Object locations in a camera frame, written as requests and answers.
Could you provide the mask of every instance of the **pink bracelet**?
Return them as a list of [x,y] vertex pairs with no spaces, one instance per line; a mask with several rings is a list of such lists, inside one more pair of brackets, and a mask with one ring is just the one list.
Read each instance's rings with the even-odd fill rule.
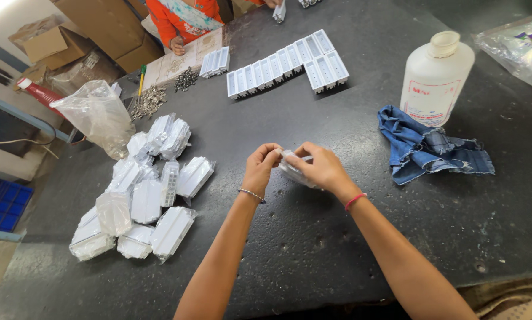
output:
[[351,203],[353,203],[355,200],[359,199],[359,198],[362,198],[363,196],[367,196],[366,193],[361,193],[360,195],[354,197],[351,201],[349,201],[346,205],[345,205],[345,211],[349,211],[349,206],[351,205]]

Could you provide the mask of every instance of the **blue plastic crate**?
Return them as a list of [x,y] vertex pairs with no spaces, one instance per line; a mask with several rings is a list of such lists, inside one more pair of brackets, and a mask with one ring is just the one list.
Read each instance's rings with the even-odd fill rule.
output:
[[0,179],[0,231],[12,232],[33,189]]

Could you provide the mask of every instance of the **woman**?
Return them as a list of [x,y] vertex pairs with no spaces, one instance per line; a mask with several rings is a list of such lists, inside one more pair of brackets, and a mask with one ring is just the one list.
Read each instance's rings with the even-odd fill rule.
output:
[[[282,0],[246,0],[275,8]],[[161,41],[176,55],[185,54],[183,45],[221,27],[216,0],[146,0]]]
[[[320,188],[332,192],[350,212],[394,296],[412,319],[477,319],[446,278],[372,205],[331,150],[305,142],[295,154],[313,156],[312,164],[296,157],[286,160]],[[223,317],[250,222],[266,193],[270,171],[280,161],[276,143],[260,146],[248,158],[241,192],[185,289],[175,319]]]

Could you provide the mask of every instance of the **red bottle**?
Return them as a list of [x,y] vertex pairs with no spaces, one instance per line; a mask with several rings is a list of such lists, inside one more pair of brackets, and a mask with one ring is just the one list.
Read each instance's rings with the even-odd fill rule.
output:
[[51,102],[60,100],[64,98],[63,96],[57,93],[54,93],[53,91],[50,91],[48,89],[45,89],[41,87],[40,85],[33,83],[30,79],[27,79],[25,77],[19,79],[19,81],[17,81],[17,85],[19,86],[19,88],[27,90],[33,97],[35,97],[45,107],[49,108],[51,111],[58,114],[59,116],[65,118],[62,115],[62,113],[60,113],[60,111],[56,110],[55,108],[50,107]]

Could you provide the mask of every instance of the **orange kurta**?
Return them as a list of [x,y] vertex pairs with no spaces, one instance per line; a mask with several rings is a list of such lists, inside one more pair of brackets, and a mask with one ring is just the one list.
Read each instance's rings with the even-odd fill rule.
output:
[[[264,3],[262,0],[250,1],[256,4]],[[157,26],[157,31],[161,36],[161,42],[163,42],[166,47],[169,47],[169,40],[175,38],[177,35],[180,35],[183,38],[183,44],[187,44],[209,32],[189,25],[176,14],[171,13],[169,9],[162,5],[158,0],[146,0],[145,4],[148,5],[151,19]],[[219,16],[219,5],[216,3],[216,0],[195,0],[195,8],[206,16],[223,23]]]

